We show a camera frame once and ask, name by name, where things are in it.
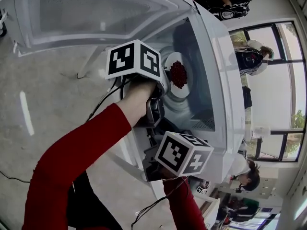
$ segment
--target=tree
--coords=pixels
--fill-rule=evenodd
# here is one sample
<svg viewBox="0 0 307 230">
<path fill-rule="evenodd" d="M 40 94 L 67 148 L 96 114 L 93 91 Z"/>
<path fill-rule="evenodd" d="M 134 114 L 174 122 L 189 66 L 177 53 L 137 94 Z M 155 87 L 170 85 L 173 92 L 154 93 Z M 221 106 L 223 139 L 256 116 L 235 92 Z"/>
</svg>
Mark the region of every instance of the tree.
<svg viewBox="0 0 307 230">
<path fill-rule="evenodd" d="M 245 74 L 243 76 L 241 76 L 241 82 L 242 82 L 242 86 L 247 86 L 248 85 L 248 80 L 247 80 Z"/>
<path fill-rule="evenodd" d="M 288 154 L 295 153 L 301 145 L 302 138 L 303 134 L 288 134 L 285 152 Z"/>
<path fill-rule="evenodd" d="M 292 24 L 285 25 L 289 32 L 292 33 L 293 36 L 297 37 L 295 28 Z"/>
<path fill-rule="evenodd" d="M 247 154 L 249 157 L 255 157 L 256 156 L 256 150 L 257 150 L 257 139 L 251 139 L 250 141 L 247 141 L 246 144 L 248 146 Z"/>
<path fill-rule="evenodd" d="M 305 115 L 302 110 L 298 110 L 291 118 L 291 128 L 304 128 L 305 127 Z"/>
<path fill-rule="evenodd" d="M 298 110 L 291 118 L 291 128 L 304 128 L 306 117 L 302 110 Z M 288 134 L 286 153 L 295 153 L 301 145 L 303 134 Z"/>
<path fill-rule="evenodd" d="M 246 42 L 246 38 L 243 31 L 236 32 L 230 35 L 231 41 L 234 42 Z"/>
</svg>

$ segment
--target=black cable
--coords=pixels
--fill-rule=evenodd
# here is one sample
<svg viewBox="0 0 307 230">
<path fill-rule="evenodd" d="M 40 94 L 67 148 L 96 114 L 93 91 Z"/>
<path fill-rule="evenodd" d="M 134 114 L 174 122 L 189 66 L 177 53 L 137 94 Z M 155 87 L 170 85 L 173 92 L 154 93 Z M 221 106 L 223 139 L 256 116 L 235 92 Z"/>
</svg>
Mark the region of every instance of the black cable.
<svg viewBox="0 0 307 230">
<path fill-rule="evenodd" d="M 20 181 L 20 182 L 23 182 L 23 183 L 30 183 L 30 182 L 28 182 L 28 181 L 23 181 L 23 180 L 21 180 L 21 179 L 15 178 L 15 177 L 9 177 L 9 176 L 7 176 L 6 174 L 4 174 L 4 173 L 1 172 L 1 171 L 0 171 L 0 173 L 3 174 L 3 175 L 4 175 L 6 178 L 8 178 L 8 179 L 17 180 L 17 181 Z"/>
<path fill-rule="evenodd" d="M 152 128 L 147 128 L 146 131 L 147 131 L 147 137 L 148 137 L 149 142 L 150 142 L 150 146 L 153 147 L 153 146 L 157 145 L 158 143 L 154 139 L 154 130 Z"/>
<path fill-rule="evenodd" d="M 114 92 L 116 92 L 117 90 L 119 90 L 120 88 L 122 88 L 123 86 L 125 86 L 126 84 L 130 83 L 135 77 L 131 78 L 130 80 L 128 80 L 127 82 L 125 82 L 123 85 L 121 84 L 119 87 L 117 87 L 116 89 L 114 89 L 112 92 L 110 92 L 109 94 L 107 94 L 99 103 L 98 105 L 95 107 L 95 109 L 92 111 L 92 113 L 89 115 L 89 117 L 87 118 L 86 122 L 88 122 L 95 114 L 95 112 L 98 110 L 98 108 L 101 106 L 101 104 L 106 100 L 107 97 L 109 97 L 111 94 L 113 94 Z"/>
<path fill-rule="evenodd" d="M 115 86 L 115 84 L 116 84 L 116 82 L 117 82 L 117 79 L 118 79 L 118 77 L 117 77 L 117 78 L 115 78 L 114 83 L 113 83 L 113 85 L 112 85 L 112 87 L 111 87 L 110 91 L 111 91 L 111 90 L 114 88 L 114 86 Z"/>
<path fill-rule="evenodd" d="M 112 87 L 110 88 L 109 92 L 114 88 L 114 86 L 115 86 L 117 80 L 118 80 L 118 77 L 115 78 L 114 83 L 113 83 Z M 90 117 L 89 117 L 86 121 L 90 120 L 90 118 L 95 114 L 95 112 L 96 112 L 97 109 L 100 107 L 100 105 L 102 104 L 102 102 L 103 102 L 107 97 L 109 97 L 111 94 L 108 94 L 106 97 L 102 97 L 102 99 L 100 100 L 99 104 L 98 104 L 97 107 L 95 108 L 94 112 L 91 113 Z M 5 176 L 6 178 L 8 178 L 8 179 L 17 180 L 17 181 L 20 181 L 20 182 L 23 182 L 23 183 L 30 183 L 30 182 L 28 182 L 28 181 L 24 181 L 24 180 L 15 178 L 15 177 L 9 177 L 9 176 L 7 176 L 6 174 L 4 174 L 2 171 L 0 171 L 0 173 L 1 173 L 3 176 Z"/>
<path fill-rule="evenodd" d="M 136 219 L 135 219 L 135 221 L 131 224 L 131 230 L 133 230 L 133 226 L 148 212 L 148 211 L 150 211 L 153 207 L 155 207 L 158 203 L 160 203 L 162 200 L 164 200 L 164 199 L 167 199 L 176 189 L 178 189 L 183 183 L 185 183 L 186 185 L 187 185 L 187 183 L 186 183 L 186 181 L 187 181 L 187 179 L 188 178 L 186 178 L 185 180 L 181 177 L 181 179 L 183 180 L 183 182 L 181 182 L 175 189 L 173 189 L 168 195 L 166 195 L 166 196 L 164 196 L 164 197 L 162 197 L 162 198 L 160 198 L 160 199 L 158 199 L 157 201 L 155 201 L 153 204 L 151 204 L 151 205 L 149 205 L 149 206 L 147 206 L 147 207 L 145 207 L 144 209 L 142 209 L 139 213 L 138 213 L 138 215 L 137 215 L 137 217 L 136 217 Z"/>
<path fill-rule="evenodd" d="M 120 99 L 122 100 L 124 98 L 124 83 L 126 82 L 126 77 L 123 76 L 123 79 L 121 81 L 121 88 L 120 88 L 120 94 L 119 94 L 119 97 Z"/>
</svg>

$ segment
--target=white shirt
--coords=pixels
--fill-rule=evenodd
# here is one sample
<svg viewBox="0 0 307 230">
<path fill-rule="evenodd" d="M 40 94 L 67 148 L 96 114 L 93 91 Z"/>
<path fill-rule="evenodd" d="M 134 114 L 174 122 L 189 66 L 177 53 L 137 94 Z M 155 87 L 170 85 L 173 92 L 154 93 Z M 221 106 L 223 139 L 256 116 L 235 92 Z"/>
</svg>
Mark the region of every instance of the white shirt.
<svg viewBox="0 0 307 230">
<path fill-rule="evenodd" d="M 240 153 L 235 155 L 235 160 L 232 163 L 229 173 L 234 176 L 238 176 L 241 174 L 245 174 L 250 171 L 248 162 L 244 158 L 244 156 Z"/>
</svg>

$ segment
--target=backpack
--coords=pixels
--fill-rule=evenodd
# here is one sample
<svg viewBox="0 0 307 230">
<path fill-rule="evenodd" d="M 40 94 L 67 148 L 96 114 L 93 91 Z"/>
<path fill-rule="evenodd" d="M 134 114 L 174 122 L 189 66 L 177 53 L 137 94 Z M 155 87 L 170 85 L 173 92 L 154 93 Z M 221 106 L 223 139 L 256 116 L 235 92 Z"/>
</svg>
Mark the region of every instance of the backpack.
<svg viewBox="0 0 307 230">
<path fill-rule="evenodd" d="M 263 55 L 254 48 L 237 49 L 235 53 L 241 75 L 257 71 L 262 64 Z"/>
<path fill-rule="evenodd" d="M 240 4 L 226 5 L 222 8 L 209 8 L 208 11 L 220 21 L 229 20 L 233 18 L 241 18 L 246 16 L 249 12 L 248 5 L 251 1 L 252 0 L 248 0 L 248 2 Z"/>
<path fill-rule="evenodd" d="M 242 91 L 243 91 L 244 109 L 247 109 L 247 108 L 253 106 L 253 102 L 251 100 L 250 88 L 247 87 L 247 86 L 243 86 Z"/>
</svg>

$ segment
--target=wire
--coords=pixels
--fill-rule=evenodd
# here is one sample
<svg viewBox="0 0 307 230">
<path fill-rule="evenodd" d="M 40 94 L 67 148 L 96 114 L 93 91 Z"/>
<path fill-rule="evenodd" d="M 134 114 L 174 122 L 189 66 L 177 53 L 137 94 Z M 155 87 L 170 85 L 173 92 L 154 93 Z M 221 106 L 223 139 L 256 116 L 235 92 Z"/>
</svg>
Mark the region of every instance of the wire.
<svg viewBox="0 0 307 230">
<path fill-rule="evenodd" d="M 95 109 L 92 111 L 92 113 L 89 115 L 89 117 L 87 118 L 86 122 L 88 122 L 95 114 L 95 112 L 98 110 L 98 108 L 101 106 L 101 104 L 106 100 L 107 97 L 109 97 L 111 94 L 113 94 L 114 92 L 116 92 L 117 90 L 119 90 L 120 88 L 122 88 L 123 86 L 125 86 L 126 84 L 130 83 L 136 76 L 134 76 L 133 78 L 131 78 L 130 80 L 128 80 L 127 82 L 125 82 L 124 84 L 121 84 L 119 87 L 117 87 L 116 89 L 114 89 L 112 92 L 110 92 L 109 94 L 107 94 L 99 103 L 98 105 L 95 107 Z"/>
<path fill-rule="evenodd" d="M 120 94 L 119 97 L 122 100 L 124 98 L 124 82 L 126 81 L 126 77 L 123 76 L 123 79 L 121 80 L 121 88 L 120 88 Z"/>
<path fill-rule="evenodd" d="M 89 121 L 89 120 L 91 119 L 91 117 L 95 114 L 95 112 L 96 112 L 97 109 L 100 107 L 100 105 L 102 104 L 102 102 L 103 102 L 107 97 L 109 97 L 112 93 L 114 93 L 114 92 L 118 89 L 118 88 L 117 88 L 115 91 L 113 91 L 112 93 L 108 94 L 108 93 L 114 88 L 114 86 L 115 86 L 117 80 L 118 80 L 118 77 L 115 78 L 112 87 L 111 87 L 110 89 L 108 89 L 107 92 L 101 97 L 101 99 L 100 99 L 100 101 L 99 101 L 99 104 L 96 106 L 96 108 L 94 109 L 94 111 L 90 114 L 90 117 L 86 120 L 86 122 Z M 1 173 L 3 176 L 5 176 L 6 178 L 8 178 L 8 179 L 17 180 L 17 181 L 20 181 L 20 182 L 22 182 L 22 183 L 30 183 L 29 181 L 24 181 L 24 180 L 15 178 L 15 177 L 9 177 L 9 176 L 7 176 L 6 174 L 4 174 L 2 171 L 0 171 L 0 173 Z"/>
<path fill-rule="evenodd" d="M 160 203 L 162 200 L 164 200 L 164 199 L 167 199 L 176 189 L 178 189 L 183 183 L 185 183 L 186 185 L 187 185 L 187 189 L 188 189 L 188 194 L 187 194 L 187 197 L 188 197 L 188 195 L 189 195 L 189 186 L 188 186 L 188 184 L 187 184 L 187 179 L 188 179 L 188 177 L 186 178 L 186 179 L 183 179 L 182 177 L 181 177 L 181 179 L 182 179 L 182 181 L 183 182 L 181 182 L 179 185 L 177 185 L 177 187 L 175 188 L 175 189 L 173 189 L 168 195 L 166 195 L 166 196 L 164 196 L 164 197 L 162 197 L 162 198 L 160 198 L 160 199 L 158 199 L 157 201 L 155 201 L 153 204 L 151 204 L 151 205 L 149 205 L 149 206 L 147 206 L 147 207 L 145 207 L 144 209 L 142 209 L 139 213 L 138 213 L 138 215 L 137 215 L 137 217 L 136 217 L 136 219 L 135 219 L 135 221 L 131 224 L 131 230 L 133 230 L 133 226 L 148 212 L 148 211 L 150 211 L 153 207 L 155 207 L 158 203 Z"/>
<path fill-rule="evenodd" d="M 20 182 L 23 182 L 23 183 L 30 183 L 30 182 L 28 182 L 28 181 L 24 181 L 24 180 L 15 178 L 15 177 L 9 177 L 9 176 L 7 176 L 6 174 L 4 174 L 4 173 L 1 172 L 1 171 L 0 171 L 0 173 L 1 173 L 2 175 L 4 175 L 6 178 L 8 178 L 8 179 L 17 180 L 17 181 L 20 181 Z"/>
</svg>

